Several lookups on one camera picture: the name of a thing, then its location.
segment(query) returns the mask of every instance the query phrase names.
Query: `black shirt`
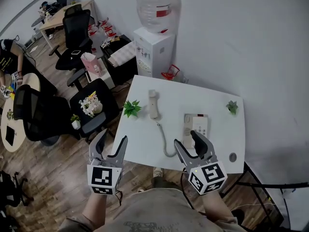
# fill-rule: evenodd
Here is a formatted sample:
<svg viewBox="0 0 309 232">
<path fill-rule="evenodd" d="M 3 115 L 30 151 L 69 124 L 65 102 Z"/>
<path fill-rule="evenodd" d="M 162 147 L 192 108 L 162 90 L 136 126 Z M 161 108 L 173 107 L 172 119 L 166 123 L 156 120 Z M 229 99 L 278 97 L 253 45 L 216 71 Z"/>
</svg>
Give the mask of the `black shirt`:
<svg viewBox="0 0 309 232">
<path fill-rule="evenodd" d="M 18 56 L 11 53 L 13 40 L 0 41 L 0 70 L 13 74 L 17 71 Z"/>
</svg>

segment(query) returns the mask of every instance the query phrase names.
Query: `table leg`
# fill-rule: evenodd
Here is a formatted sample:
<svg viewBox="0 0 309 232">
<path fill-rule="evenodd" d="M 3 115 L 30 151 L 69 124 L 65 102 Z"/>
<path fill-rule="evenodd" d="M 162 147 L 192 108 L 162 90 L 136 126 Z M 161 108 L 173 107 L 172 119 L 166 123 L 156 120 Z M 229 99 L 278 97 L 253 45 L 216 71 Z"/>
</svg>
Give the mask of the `table leg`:
<svg viewBox="0 0 309 232">
<path fill-rule="evenodd" d="M 49 47 L 50 47 L 51 49 L 53 49 L 54 46 L 53 46 L 53 44 L 50 42 L 49 38 L 47 37 L 47 35 L 46 35 L 46 33 L 45 33 L 45 30 L 42 30 L 41 33 L 42 33 L 44 39 L 46 40 L 46 42 L 48 43 Z"/>
<path fill-rule="evenodd" d="M 95 19 L 96 25 L 98 25 L 98 16 L 97 16 L 97 11 L 96 11 L 96 8 L 95 8 L 95 3 L 94 3 L 94 1 L 92 1 L 92 2 L 90 3 L 90 6 L 91 6 L 92 16 L 93 16 L 93 18 Z"/>
</svg>

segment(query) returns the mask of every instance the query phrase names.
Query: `coiled phone cord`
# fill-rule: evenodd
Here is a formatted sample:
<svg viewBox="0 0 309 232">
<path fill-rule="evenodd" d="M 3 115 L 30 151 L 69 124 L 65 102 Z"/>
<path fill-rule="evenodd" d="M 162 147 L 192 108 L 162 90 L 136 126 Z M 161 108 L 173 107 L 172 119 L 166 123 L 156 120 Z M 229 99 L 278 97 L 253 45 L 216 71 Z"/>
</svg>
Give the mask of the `coiled phone cord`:
<svg viewBox="0 0 309 232">
<path fill-rule="evenodd" d="M 174 153 L 172 154 L 169 154 L 166 150 L 166 139 L 165 139 L 165 135 L 164 135 L 164 132 L 163 132 L 163 128 L 162 126 L 157 122 L 156 123 L 157 126 L 159 127 L 160 129 L 160 132 L 161 132 L 161 135 L 162 135 L 162 140 L 163 140 L 163 152 L 164 152 L 164 155 L 166 155 L 167 157 L 174 157 L 177 153 L 176 153 L 176 150 Z"/>
</svg>

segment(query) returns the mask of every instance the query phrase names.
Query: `wooden floor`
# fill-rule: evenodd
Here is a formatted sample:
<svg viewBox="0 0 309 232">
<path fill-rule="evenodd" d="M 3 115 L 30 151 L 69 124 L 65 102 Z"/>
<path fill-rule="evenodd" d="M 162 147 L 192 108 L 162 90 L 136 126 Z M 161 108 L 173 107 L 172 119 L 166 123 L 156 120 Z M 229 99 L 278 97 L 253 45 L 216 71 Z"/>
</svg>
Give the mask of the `wooden floor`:
<svg viewBox="0 0 309 232">
<path fill-rule="evenodd" d="M 65 50 L 65 38 L 63 31 L 56 33 L 52 40 L 54 44 L 60 44 L 60 52 Z M 74 87 L 67 87 L 66 81 L 72 72 L 58 71 L 55 69 L 56 56 L 49 57 L 50 49 L 44 39 L 38 42 L 37 50 L 32 54 L 36 60 L 37 68 L 49 79 L 57 88 L 58 96 L 69 100 L 76 92 Z M 124 89 L 114 96 L 121 107 L 126 100 L 128 89 Z M 119 117 L 111 123 L 113 133 L 116 133 Z M 104 154 L 111 151 L 113 139 L 108 136 Z M 0 143 L 0 169 L 13 175 L 20 172 L 19 177 L 25 177 L 28 182 L 24 185 L 25 192 L 34 198 L 28 207 L 20 204 L 17 208 L 7 206 L 7 213 L 14 216 L 19 222 L 20 231 L 56 231 L 66 216 L 78 214 L 84 208 L 90 195 L 87 185 L 86 166 L 88 164 L 88 145 L 84 140 L 77 141 L 71 136 L 61 136 L 59 141 L 52 147 L 45 147 L 40 142 L 25 140 L 22 147 L 14 152 L 8 152 L 2 142 Z M 151 187 L 152 168 L 149 166 L 125 162 L 123 179 L 119 189 L 123 191 L 126 199 L 141 186 Z M 177 184 L 180 183 L 181 173 L 178 171 L 166 171 L 165 178 Z M 229 175 L 224 187 L 227 190 L 238 178 L 239 174 Z M 254 182 L 250 174 L 244 176 L 243 181 Z M 201 197 L 195 192 L 192 186 L 184 181 L 185 192 L 193 202 L 194 207 L 202 211 Z M 262 190 L 258 190 L 264 203 L 269 203 Z M 236 186 L 224 201 L 228 207 L 233 208 L 244 205 L 258 203 L 253 191 L 249 187 Z M 108 197 L 107 222 L 113 218 L 118 208 L 116 197 Z M 267 209 L 271 212 L 273 222 L 279 219 L 280 215 L 273 205 L 267 204 Z M 245 220 L 242 225 L 249 229 L 254 229 L 265 217 L 265 213 L 260 205 L 242 206 L 245 211 Z"/>
</svg>

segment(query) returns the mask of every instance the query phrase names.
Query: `white wall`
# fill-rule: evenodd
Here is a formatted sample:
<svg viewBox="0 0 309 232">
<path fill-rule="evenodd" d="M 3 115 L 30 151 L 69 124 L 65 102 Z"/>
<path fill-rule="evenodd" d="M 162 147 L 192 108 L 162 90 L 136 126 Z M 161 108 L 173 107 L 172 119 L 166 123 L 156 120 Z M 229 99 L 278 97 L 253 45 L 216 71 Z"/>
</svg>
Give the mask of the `white wall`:
<svg viewBox="0 0 309 232">
<path fill-rule="evenodd" d="M 22 14 L 0 34 L 1 39 L 13 39 L 20 37 L 20 43 L 24 44 L 34 34 L 31 24 L 39 18 L 39 8 L 43 1 L 54 2 L 56 0 L 0 0 L 0 32 L 21 11 Z"/>
<path fill-rule="evenodd" d="M 122 33 L 140 27 L 136 0 L 95 2 Z M 309 0 L 182 0 L 175 63 L 189 83 L 244 99 L 246 161 L 263 183 L 308 181 L 308 11 Z M 294 230 L 308 221 L 308 196 L 288 202 Z"/>
</svg>

